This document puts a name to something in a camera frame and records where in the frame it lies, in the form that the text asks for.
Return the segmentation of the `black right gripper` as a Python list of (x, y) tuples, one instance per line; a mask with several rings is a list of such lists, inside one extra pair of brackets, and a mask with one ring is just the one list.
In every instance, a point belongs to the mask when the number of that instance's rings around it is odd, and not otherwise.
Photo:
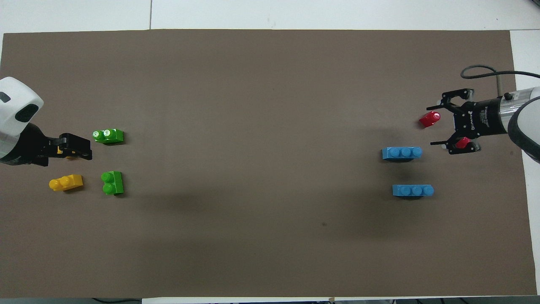
[[(450, 155), (467, 154), (481, 151), (478, 141), (469, 137), (492, 136), (505, 133), (500, 106), (501, 99), (483, 100), (471, 102), (469, 100), (474, 94), (473, 89), (459, 89), (441, 94), (440, 101), (435, 106), (429, 106), (428, 111), (436, 109), (446, 109), (448, 111), (458, 111), (455, 114), (455, 131), (451, 137), (445, 141), (431, 142), (431, 146), (442, 146)], [(466, 100), (462, 106), (457, 106), (451, 102), (453, 98)]]

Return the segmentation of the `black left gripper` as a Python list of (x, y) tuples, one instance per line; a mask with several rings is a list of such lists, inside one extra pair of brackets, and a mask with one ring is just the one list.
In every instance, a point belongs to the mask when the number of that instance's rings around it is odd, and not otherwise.
[[(72, 151), (75, 154), (64, 153), (63, 157), (69, 160), (81, 158), (91, 161), (90, 141), (86, 138), (74, 135), (72, 133), (62, 133), (59, 136), (59, 148), (62, 151)], [(22, 164), (35, 164), (38, 166), (48, 166), (49, 157), (54, 157), (57, 153), (56, 139), (47, 137), (35, 124), (29, 123), (19, 135), (15, 146), (6, 156), (1, 157), (0, 161), (11, 166)]]

